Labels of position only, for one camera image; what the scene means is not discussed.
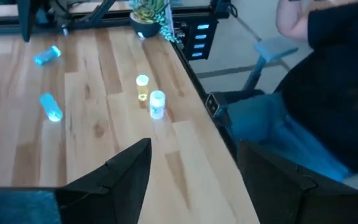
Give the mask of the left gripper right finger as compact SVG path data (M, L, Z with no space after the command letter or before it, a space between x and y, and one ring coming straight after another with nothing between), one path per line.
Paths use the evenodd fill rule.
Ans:
M261 224L344 223L328 197L353 188L249 141L239 145L239 170Z

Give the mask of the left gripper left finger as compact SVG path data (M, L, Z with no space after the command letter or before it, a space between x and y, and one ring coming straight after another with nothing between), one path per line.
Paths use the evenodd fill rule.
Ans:
M63 224L137 224L147 190L151 139L55 191Z

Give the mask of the clear bottle pink label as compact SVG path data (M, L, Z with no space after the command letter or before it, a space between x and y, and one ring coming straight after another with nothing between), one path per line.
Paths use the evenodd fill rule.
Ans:
M149 97L149 112L153 119L161 119L165 113L166 96L163 91L155 90Z

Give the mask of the yellow pill vial white cap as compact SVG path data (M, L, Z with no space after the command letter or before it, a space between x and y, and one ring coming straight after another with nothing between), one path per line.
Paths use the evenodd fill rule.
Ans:
M146 101L149 95L149 77L147 75L138 75L135 82L137 85L139 101Z

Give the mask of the person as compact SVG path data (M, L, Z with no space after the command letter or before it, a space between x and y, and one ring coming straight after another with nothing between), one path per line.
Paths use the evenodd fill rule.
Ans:
M230 131L358 190L358 0L328 1L278 1L277 30L311 53L273 93L229 105Z

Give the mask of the grey office chair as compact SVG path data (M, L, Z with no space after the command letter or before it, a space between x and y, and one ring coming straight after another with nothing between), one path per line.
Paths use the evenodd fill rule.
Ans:
M251 91L256 87L261 72L267 63L295 53L298 47L296 43L286 37L275 37L261 40L254 45L254 50L259 54L259 59L243 87L245 91Z

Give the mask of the black computer tower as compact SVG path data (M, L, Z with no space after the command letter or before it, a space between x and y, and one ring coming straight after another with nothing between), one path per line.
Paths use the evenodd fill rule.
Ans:
M192 16L183 22L187 25L183 49L187 60L208 59L218 20L213 16Z

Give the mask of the potted succulent plant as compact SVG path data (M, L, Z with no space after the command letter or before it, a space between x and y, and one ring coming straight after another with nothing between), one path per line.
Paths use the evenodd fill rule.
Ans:
M173 26L171 0L132 0L130 23L144 39L161 34L167 41L180 43Z

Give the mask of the black aluminium table frame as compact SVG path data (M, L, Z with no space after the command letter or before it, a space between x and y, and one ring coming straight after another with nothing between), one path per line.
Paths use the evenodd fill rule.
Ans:
M46 32L56 32L58 26L52 22L46 22L34 28L39 16L38 12L43 11L46 5L56 3L56 0L16 0L17 4L13 6L14 13L6 16L0 16L0 34L22 34L25 42L30 40L33 32L36 34ZM104 0L96 6L92 12L74 12L69 19L67 27L72 30L122 27L130 24L130 10L108 11L107 7L112 6L116 0ZM188 63L196 57L190 55L190 45L196 40L196 27L198 25L209 24L207 29L200 30L206 32L206 49L203 50L208 58L209 51L214 39L218 20L229 18L230 0L211 0L208 7L183 7L173 10L174 23L185 23L188 25L189 31L185 36L185 46L183 49L178 44L172 47L177 53L183 67L185 68L190 80L192 81L196 91L203 101L207 99L207 93L202 87L200 81L196 77L193 69ZM0 10L4 9L4 5L0 5Z

